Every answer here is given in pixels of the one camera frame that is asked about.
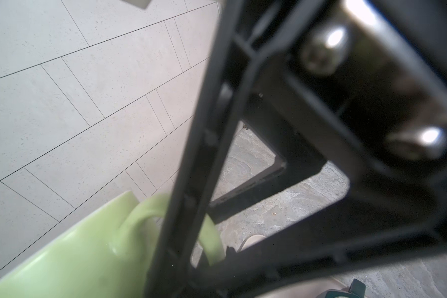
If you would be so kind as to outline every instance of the marble surface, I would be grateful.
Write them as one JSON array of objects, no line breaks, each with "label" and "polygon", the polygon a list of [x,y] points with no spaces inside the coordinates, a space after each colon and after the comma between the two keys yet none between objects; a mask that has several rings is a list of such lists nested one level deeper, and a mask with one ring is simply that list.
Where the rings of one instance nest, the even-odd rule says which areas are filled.
[{"label": "marble surface", "polygon": [[[273,153],[251,130],[233,141],[214,199],[237,187],[273,163]],[[250,235],[272,235],[286,226],[342,198],[348,179],[331,162],[318,175],[294,185],[218,225],[225,245],[238,249]],[[196,247],[192,263],[201,249]],[[349,285],[353,278],[366,284],[370,298],[447,298],[447,255],[349,272],[337,279]]]}]

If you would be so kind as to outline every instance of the black plastic frame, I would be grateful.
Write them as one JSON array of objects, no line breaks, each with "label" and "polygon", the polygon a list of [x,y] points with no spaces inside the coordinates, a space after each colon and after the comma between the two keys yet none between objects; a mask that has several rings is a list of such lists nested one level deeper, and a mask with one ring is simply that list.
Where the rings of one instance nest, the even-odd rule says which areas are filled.
[{"label": "black plastic frame", "polygon": [[[251,24],[242,20],[250,11],[252,18],[255,11],[274,17],[265,14],[272,3],[227,2],[146,297],[253,297],[305,279],[447,251],[447,164],[424,176],[386,165],[292,69],[295,44],[330,1],[284,1],[285,13],[261,22],[268,25],[266,33],[248,43]],[[393,1],[377,3],[397,10]],[[394,23],[405,17],[392,12]],[[210,202],[240,119],[275,152],[275,163]],[[228,253],[218,264],[191,267],[206,212],[219,223],[315,175],[326,159],[350,178],[345,198],[242,252]]]}]

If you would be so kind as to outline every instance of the green mug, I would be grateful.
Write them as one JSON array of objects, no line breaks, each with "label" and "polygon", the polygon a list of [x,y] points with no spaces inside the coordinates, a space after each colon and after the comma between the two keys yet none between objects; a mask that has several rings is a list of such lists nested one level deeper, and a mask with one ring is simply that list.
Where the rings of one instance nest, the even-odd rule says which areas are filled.
[{"label": "green mug", "polygon": [[[109,201],[0,280],[0,298],[142,297],[169,196],[139,203],[131,192]],[[199,234],[212,265],[225,258],[208,215]]]}]

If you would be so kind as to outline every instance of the metal bolt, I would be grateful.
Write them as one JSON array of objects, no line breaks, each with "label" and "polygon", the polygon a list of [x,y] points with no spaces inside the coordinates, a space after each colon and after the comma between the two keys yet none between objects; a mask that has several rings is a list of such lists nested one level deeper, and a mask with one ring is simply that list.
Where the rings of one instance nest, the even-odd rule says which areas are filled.
[{"label": "metal bolt", "polygon": [[345,25],[327,22],[312,29],[300,49],[300,62],[316,76],[330,76],[346,59],[350,32]]},{"label": "metal bolt", "polygon": [[447,132],[436,126],[415,127],[389,133],[386,147],[393,154],[410,160],[435,160],[447,151]]}]

